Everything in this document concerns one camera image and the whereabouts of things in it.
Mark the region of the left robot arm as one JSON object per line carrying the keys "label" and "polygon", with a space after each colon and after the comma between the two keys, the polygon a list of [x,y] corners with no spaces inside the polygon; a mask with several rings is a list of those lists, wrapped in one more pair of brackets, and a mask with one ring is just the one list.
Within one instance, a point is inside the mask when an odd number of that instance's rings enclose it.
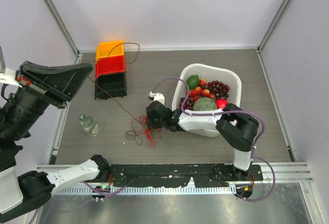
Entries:
{"label": "left robot arm", "polygon": [[100,155],[57,173],[30,171],[18,176],[15,157],[29,130],[48,106],[65,108],[92,72],[89,63],[47,67],[25,61],[18,70],[1,69],[2,89],[17,91],[1,108],[1,223],[44,205],[55,193],[80,182],[105,182],[111,167]]}

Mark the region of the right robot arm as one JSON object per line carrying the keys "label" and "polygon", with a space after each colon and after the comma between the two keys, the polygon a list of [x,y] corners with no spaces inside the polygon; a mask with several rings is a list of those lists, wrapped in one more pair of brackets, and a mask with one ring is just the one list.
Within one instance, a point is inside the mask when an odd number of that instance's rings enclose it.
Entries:
{"label": "right robot arm", "polygon": [[185,111],[182,108],[172,111],[159,101],[153,101],[146,108],[146,114],[149,129],[165,128],[210,138],[221,135],[234,149],[232,177],[244,180],[251,175],[255,145],[265,130],[259,117],[233,103],[218,111]]}

